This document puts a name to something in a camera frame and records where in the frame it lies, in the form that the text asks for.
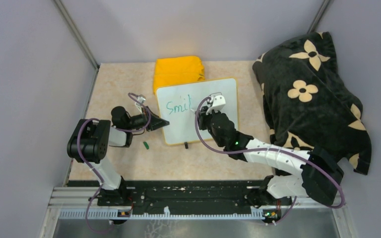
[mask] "beige flower pattern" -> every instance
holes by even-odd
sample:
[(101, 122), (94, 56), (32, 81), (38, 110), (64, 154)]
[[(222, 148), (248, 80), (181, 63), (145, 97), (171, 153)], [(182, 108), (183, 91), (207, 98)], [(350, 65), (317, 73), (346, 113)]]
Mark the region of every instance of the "beige flower pattern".
[(262, 84), (260, 85), (260, 91), (262, 92), (262, 96), (265, 95), (265, 93), (263, 92), (263, 91), (264, 91), (264, 88), (265, 88), (265, 84), (262, 83)]
[(366, 130), (366, 128), (364, 127), (363, 123), (360, 120), (360, 117), (361, 117), (360, 109), (353, 103), (351, 105), (350, 110), (353, 113), (353, 115), (357, 118), (357, 120), (350, 123), (348, 126), (356, 130)]
[(305, 41), (304, 48), (306, 52), (292, 54), (289, 58), (309, 59), (309, 63), (316, 71), (319, 71), (321, 62), (325, 62), (330, 59), (330, 57), (320, 55), (316, 50), (315, 45), (309, 40)]
[[(300, 137), (296, 136), (295, 134), (291, 133), (291, 132), (287, 132), (288, 133), (288, 137), (287, 137), (287, 140), (285, 141), (285, 144), (283, 145), (284, 148), (292, 148), (294, 150), (300, 150), (300, 147), (307, 147), (307, 148), (311, 148), (313, 149), (313, 146), (307, 144), (306, 142), (302, 141), (300, 139)], [(299, 147), (294, 147), (293, 148), (293, 145), (291, 144), (291, 139), (292, 138), (295, 138), (297, 140), (297, 143), (299, 144)]]
[(306, 85), (303, 80), (296, 80), (293, 83), (293, 89), (288, 90), (289, 98), (299, 98), (303, 103), (310, 102), (312, 100), (312, 94), (318, 92), (318, 88), (313, 84)]
[(348, 160), (350, 162), (350, 164), (354, 167), (354, 168), (357, 168), (357, 166), (359, 165), (359, 154), (355, 154), (353, 156), (351, 156), (351, 158)]
[(259, 61), (259, 62), (262, 63), (263, 56), (264, 56), (267, 52), (263, 53), (263, 54), (260, 56), (260, 58), (258, 58), (256, 61)]

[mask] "yellow towel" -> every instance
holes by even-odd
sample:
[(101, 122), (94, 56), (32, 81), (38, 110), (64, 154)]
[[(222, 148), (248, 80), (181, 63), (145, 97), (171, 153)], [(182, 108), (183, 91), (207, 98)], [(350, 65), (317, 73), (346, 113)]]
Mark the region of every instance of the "yellow towel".
[(204, 67), (196, 56), (158, 59), (155, 62), (154, 94), (159, 87), (204, 80)]

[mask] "black pillow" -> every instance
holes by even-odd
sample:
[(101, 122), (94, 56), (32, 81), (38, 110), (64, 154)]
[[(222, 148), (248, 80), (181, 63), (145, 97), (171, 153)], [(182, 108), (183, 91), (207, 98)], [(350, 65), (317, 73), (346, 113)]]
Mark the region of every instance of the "black pillow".
[(369, 171), (372, 146), (360, 121), (363, 105), (338, 75), (328, 32), (288, 40), (253, 64), (263, 92), (271, 143), (295, 150), (328, 151), (347, 158), (354, 171)]

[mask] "marble-patterned surface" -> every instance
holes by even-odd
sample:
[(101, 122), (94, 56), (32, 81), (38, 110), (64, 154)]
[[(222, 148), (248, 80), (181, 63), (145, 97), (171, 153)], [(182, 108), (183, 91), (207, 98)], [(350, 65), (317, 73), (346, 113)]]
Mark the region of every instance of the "marble-patterned surface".
[[(260, 86), (252, 71), (253, 61), (206, 61), (206, 79), (233, 77), (239, 90), (239, 126), (242, 133), (269, 142), (262, 110)], [(159, 114), (152, 81), (155, 63), (106, 63), (100, 67), (91, 97), (87, 118), (111, 119), (110, 111), (124, 106), (136, 115), (128, 92), (143, 94), (152, 111)], [(149, 145), (146, 150), (143, 141)], [(208, 144), (216, 147), (214, 141)], [(269, 166), (235, 161), (208, 150), (202, 143), (168, 146), (162, 131), (135, 136), (129, 148), (109, 147), (108, 156), (116, 171), (126, 180), (229, 180), (262, 179), (272, 174)], [(69, 179), (95, 180), (89, 169), (74, 161)]]

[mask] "purple cable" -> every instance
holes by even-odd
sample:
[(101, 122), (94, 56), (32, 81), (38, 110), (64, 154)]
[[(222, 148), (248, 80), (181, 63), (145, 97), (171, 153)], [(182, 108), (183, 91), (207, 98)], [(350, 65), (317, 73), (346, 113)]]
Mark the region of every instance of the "purple cable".
[(149, 110), (146, 106), (144, 106), (144, 104), (140, 103), (137, 99), (135, 99), (135, 98), (132, 97), (132, 96), (134, 96), (134, 97), (137, 98), (138, 95), (136, 95), (136, 94), (134, 94), (134, 93), (128, 93), (127, 95), (128, 95), (134, 102), (140, 104), (142, 107), (145, 108), (145, 110), (146, 110), (147, 113), (148, 113), (148, 121), (147, 121), (147, 124), (145, 124), (145, 126), (144, 126), (143, 128), (138, 129), (138, 130), (126, 130), (126, 129), (118, 129), (118, 128), (116, 128), (116, 130), (120, 130), (120, 131), (123, 131), (123, 132), (140, 132), (140, 131), (143, 131), (143, 130), (145, 130), (145, 129), (148, 127), (148, 125), (150, 125), (150, 121), (151, 121), (151, 112), (150, 112), (150, 110)]
[(275, 149), (275, 148), (270, 148), (270, 149), (267, 149), (267, 148), (256, 148), (256, 149), (247, 149), (247, 150), (238, 150), (238, 151), (221, 151), (221, 150), (216, 150), (216, 149), (212, 148), (211, 146), (209, 146), (203, 140), (201, 134), (199, 133), (199, 126), (198, 126), (199, 112), (200, 112), (200, 110), (202, 108), (202, 104), (204, 104), (208, 99), (210, 99), (210, 97), (204, 98), (199, 103), (198, 108), (196, 109), (196, 112), (195, 112), (195, 130), (196, 130), (196, 134), (198, 135), (199, 140), (202, 142), (202, 144), (205, 145), (206, 148), (208, 148), (208, 149), (210, 149), (210, 150), (212, 150), (214, 152), (217, 152), (217, 153), (220, 153), (220, 154), (226, 154), (226, 155), (233, 155), (233, 154), (240, 154), (240, 153), (254, 152), (254, 151), (266, 151), (266, 150), (270, 150), (270, 151), (281, 152), (283, 154), (292, 156), (293, 158), (301, 160), (301, 161), (305, 162), (306, 164), (312, 166), (313, 168), (317, 169), (329, 181), (331, 181), (331, 183), (336, 187), (336, 189), (338, 190), (338, 192), (339, 192), (339, 194), (341, 196), (341, 202), (338, 205), (336, 205), (336, 206), (330, 205), (330, 206), (327, 206), (327, 207), (336, 209), (336, 208), (341, 208), (342, 206), (344, 206), (344, 204), (345, 204), (345, 196), (344, 196), (344, 193), (342, 191), (341, 186), (327, 172), (325, 172), (322, 168), (320, 168), (319, 166), (315, 165), (314, 163), (310, 162), (309, 160), (306, 160), (305, 158), (303, 158), (303, 157), (301, 157), (299, 155), (293, 154), (293, 153), (285, 151), (285, 150)]
[(294, 196), (293, 203), (291, 203), (290, 208), (285, 212), (284, 216), (282, 216), (280, 218), (280, 220), (276, 221), (275, 224), (274, 223), (272, 223), (272, 224), (270, 223), (268, 225), (273, 225), (273, 224), (276, 225), (276, 224), (280, 223), (281, 221), (283, 221), (287, 217), (287, 215), (290, 213), (290, 211), (293, 209), (294, 205), (296, 204), (296, 200), (297, 200), (297, 196)]
[[(138, 102), (138, 100), (136, 100), (135, 98), (133, 98), (132, 96), (134, 97), (138, 97), (138, 95), (134, 94), (134, 93), (128, 93), (127, 94), (132, 100), (134, 100), (135, 102), (139, 103), (142, 107), (144, 107), (147, 112), (148, 112), (148, 121), (147, 121), (147, 124), (145, 124), (145, 126), (139, 130), (123, 130), (123, 129), (117, 129), (117, 130), (120, 130), (120, 131), (124, 131), (124, 132), (139, 132), (139, 131), (142, 131), (142, 130), (145, 130), (147, 128), (147, 126), (150, 124), (150, 121), (151, 121), (151, 112), (149, 111), (149, 109), (144, 106), (144, 104)], [(98, 187), (97, 191), (94, 193), (94, 195), (91, 197), (90, 199), (90, 202), (88, 203), (87, 205), (87, 209), (85, 210), (85, 221), (87, 223), (87, 226), (88, 228), (94, 232), (94, 233), (97, 233), (97, 234), (107, 234), (108, 232), (111, 232), (115, 226), (112, 224), (107, 230), (105, 231), (98, 231), (98, 230), (95, 230), (93, 228), (91, 228), (90, 226), (90, 223), (88, 221), (88, 211), (90, 210), (90, 207), (91, 207), (91, 203), (93, 202), (93, 200), (97, 197), (97, 195), (99, 194), (100, 190), (102, 189), (103, 187), (103, 184), (104, 184), (104, 179), (103, 177), (101, 176), (101, 174), (90, 164), (90, 162), (88, 162), (84, 155), (82, 154), (82, 151), (81, 151), (81, 147), (80, 147), (80, 140), (81, 140), (81, 135), (82, 135), (82, 132), (84, 131), (85, 127), (87, 126), (87, 124), (90, 122), (90, 121), (93, 121), (93, 120), (96, 120), (96, 121), (99, 121), (97, 118), (90, 118), (88, 120), (86, 120), (80, 127), (79, 129), (79, 132), (78, 132), (78, 136), (77, 136), (77, 139), (76, 139), (76, 147), (78, 149), (78, 154), (79, 154), (79, 157), (84, 161), (84, 163), (90, 167), (90, 169), (95, 173), (95, 175), (99, 178), (99, 180), (101, 181), (100, 183), (100, 186)]]
[(111, 232), (111, 231), (115, 228), (115, 226), (112, 224), (112, 225), (110, 225), (110, 228), (108, 228), (107, 230), (104, 230), (104, 231), (98, 231), (98, 230), (93, 229), (93, 228), (90, 226), (90, 222), (88, 221), (88, 211), (90, 210), (91, 203), (92, 203), (93, 200), (97, 197), (97, 195), (99, 194), (101, 188), (103, 187), (104, 179), (103, 179), (103, 177), (101, 176), (101, 174), (100, 174), (100, 173), (99, 173), (99, 172), (98, 172), (98, 171), (97, 171), (97, 170), (90, 164), (90, 162), (88, 162), (88, 161), (85, 159), (84, 155), (82, 154), (81, 147), (80, 147), (80, 140), (81, 140), (82, 132), (84, 131), (84, 129), (85, 129), (85, 127), (87, 126), (87, 124), (88, 124), (90, 121), (93, 121), (93, 120), (99, 121), (99, 120), (96, 119), (96, 118), (90, 118), (90, 119), (86, 120), (86, 121), (82, 124), (82, 126), (81, 126), (81, 128), (79, 129), (79, 132), (78, 132), (78, 137), (77, 137), (77, 139), (76, 139), (76, 147), (78, 148), (78, 154), (79, 154), (80, 158), (84, 161), (84, 163), (85, 163), (86, 165), (88, 165), (88, 166), (90, 167), (90, 169), (96, 174), (96, 176), (97, 176), (97, 177), (99, 178), (99, 180), (101, 181), (99, 188), (98, 188), (97, 191), (94, 193), (94, 195), (91, 197), (90, 202), (89, 202), (88, 205), (87, 205), (87, 210), (85, 210), (85, 222), (87, 223), (88, 228), (89, 228), (92, 232), (97, 233), (97, 234), (102, 234), (102, 235), (104, 235), (104, 234), (107, 234), (107, 233)]

